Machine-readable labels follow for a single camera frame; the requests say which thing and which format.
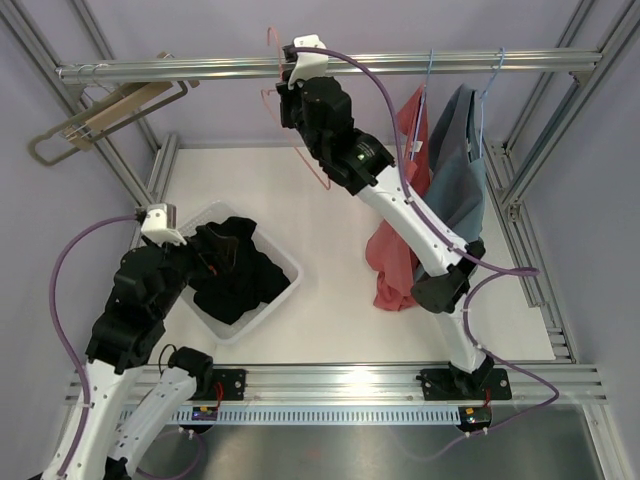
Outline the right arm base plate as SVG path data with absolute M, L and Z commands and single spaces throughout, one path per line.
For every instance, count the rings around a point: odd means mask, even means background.
M 484 380 L 449 369 L 427 368 L 416 375 L 427 401 L 506 401 L 513 398 L 507 372 L 492 369 Z

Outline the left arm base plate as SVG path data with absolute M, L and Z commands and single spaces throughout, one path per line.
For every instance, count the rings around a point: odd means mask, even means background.
M 197 377 L 193 401 L 243 401 L 247 371 L 239 368 L 212 368 Z

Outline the light blue wire hanger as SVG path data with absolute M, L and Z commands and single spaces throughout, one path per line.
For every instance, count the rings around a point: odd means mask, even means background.
M 428 85 L 429 85 L 429 81 L 430 81 L 431 73 L 433 69 L 434 56 L 435 56 L 435 51 L 431 49 L 429 52 L 426 75 L 425 75 L 424 83 L 421 90 L 421 96 L 418 104 L 418 111 L 415 118 L 416 120 L 415 129 L 414 129 L 413 139 L 411 143 L 411 151 L 410 151 L 411 161 L 415 160 L 416 155 L 420 152 L 422 148 L 422 141 L 419 139 L 419 136 L 421 131 L 422 120 L 423 120 L 423 117 L 425 116 L 425 110 L 427 109 L 426 107 L 427 92 L 428 92 Z

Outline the blue t shirt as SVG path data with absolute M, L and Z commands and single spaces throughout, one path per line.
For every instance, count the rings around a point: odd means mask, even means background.
M 475 126 L 475 90 L 460 85 L 429 139 L 431 185 L 423 201 L 456 235 L 480 239 L 486 203 L 486 168 Z

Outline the white laundry basket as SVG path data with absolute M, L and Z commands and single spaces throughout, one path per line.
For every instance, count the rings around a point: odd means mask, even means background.
M 222 201 L 216 201 L 187 220 L 182 226 L 177 226 L 177 229 L 187 241 L 190 236 L 195 234 L 197 226 L 208 222 L 221 223 L 230 216 L 245 217 L 240 215 L 240 213 L 230 205 Z M 290 286 L 274 301 L 269 304 L 260 304 L 256 309 L 242 315 L 236 323 L 227 325 L 204 313 L 195 305 L 193 301 L 194 290 L 189 285 L 186 286 L 186 289 L 181 294 L 183 302 L 196 315 L 201 323 L 206 326 L 214 341 L 218 344 L 234 344 L 239 341 L 240 338 L 255 329 L 266 320 L 267 317 L 272 315 L 274 311 L 294 293 L 302 281 L 303 270 L 300 264 L 289 253 L 278 246 L 273 238 L 271 238 L 259 224 L 257 224 L 256 231 L 253 234 L 253 241 L 256 248 L 265 253 L 276 265 L 280 266 L 290 280 Z

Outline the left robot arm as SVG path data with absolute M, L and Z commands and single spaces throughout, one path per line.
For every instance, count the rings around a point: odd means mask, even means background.
M 182 404 L 243 399 L 241 370 L 218 369 L 208 354 L 181 347 L 133 414 L 120 418 L 165 333 L 165 318 L 189 280 L 204 268 L 202 255 L 186 242 L 147 241 L 124 255 L 105 309 L 92 328 L 86 360 L 72 359 L 81 394 L 40 478 L 130 479 Z

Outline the red t shirt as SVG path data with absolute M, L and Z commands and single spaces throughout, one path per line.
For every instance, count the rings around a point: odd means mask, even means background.
M 418 87 L 396 115 L 398 131 L 405 137 L 406 175 L 411 187 L 420 195 L 427 192 L 431 183 L 427 109 L 419 136 L 422 148 L 414 161 L 410 160 L 410 151 L 422 86 Z M 376 295 L 373 301 L 375 307 L 385 311 L 398 312 L 416 305 L 410 290 L 418 266 L 418 259 L 406 242 L 387 222 L 382 222 L 368 240 L 365 259 L 371 269 L 377 273 Z

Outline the black t shirt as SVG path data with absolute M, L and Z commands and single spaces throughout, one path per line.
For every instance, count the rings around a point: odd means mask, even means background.
M 290 286 L 290 280 L 282 268 L 256 248 L 253 241 L 257 228 L 255 221 L 230 216 L 221 223 L 201 224 L 188 239 L 197 241 L 202 247 L 199 235 L 201 227 L 210 227 L 220 235 L 235 236 L 240 241 L 234 272 L 210 271 L 210 277 L 204 282 L 189 284 L 194 290 L 195 305 L 204 313 L 232 325 L 260 304 L 274 301 Z

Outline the aluminium hanging rail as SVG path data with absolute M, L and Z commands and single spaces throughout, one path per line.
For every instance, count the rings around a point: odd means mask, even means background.
M 551 48 L 534 50 L 436 51 L 375 53 L 353 57 L 376 75 L 420 75 L 503 72 L 590 72 L 602 59 L 596 50 Z M 66 85 L 126 82 L 276 78 L 278 59 L 163 58 L 138 61 L 100 60 L 62 65 L 56 75 Z

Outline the front aluminium rail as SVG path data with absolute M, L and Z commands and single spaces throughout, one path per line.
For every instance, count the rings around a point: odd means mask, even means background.
M 248 405 L 413 405 L 464 404 L 463 399 L 434 399 L 418 379 L 419 363 L 243 365 Z M 593 365 L 525 363 L 507 371 L 513 404 L 542 403 L 559 392 L 558 404 L 605 404 L 600 375 Z

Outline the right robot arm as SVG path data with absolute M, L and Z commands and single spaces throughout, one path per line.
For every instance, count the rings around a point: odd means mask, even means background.
M 439 376 L 423 374 L 423 384 L 462 398 L 483 396 L 494 362 L 473 345 L 462 319 L 474 262 L 485 254 L 483 243 L 466 243 L 417 195 L 403 190 L 398 162 L 380 141 L 355 127 L 351 98 L 335 78 L 282 80 L 276 91 L 282 126 L 297 131 L 329 179 L 380 214 L 424 268 L 411 294 L 439 320 L 450 361 Z

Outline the wooden hanger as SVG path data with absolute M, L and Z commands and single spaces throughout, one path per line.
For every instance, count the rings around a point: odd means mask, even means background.
M 73 147 L 88 151 L 98 140 L 183 98 L 199 85 L 198 80 L 122 84 L 92 107 L 90 113 L 63 127 L 61 135 Z

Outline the olive flat hanger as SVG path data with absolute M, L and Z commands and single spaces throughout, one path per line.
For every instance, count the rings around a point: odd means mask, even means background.
M 90 113 L 92 111 L 92 107 L 96 107 L 100 100 L 93 102 L 89 108 L 85 109 L 81 113 L 70 117 L 62 123 L 51 127 L 43 134 L 32 138 L 27 144 L 27 151 L 30 156 L 41 165 L 51 167 L 66 160 L 76 153 L 88 152 L 95 148 L 97 144 L 106 137 L 98 140 L 90 150 L 81 151 L 73 147 L 67 140 L 65 140 L 61 135 L 61 131 L 63 127 L 69 126 L 71 124 L 71 121 L 77 119 L 78 116 L 83 116 Z

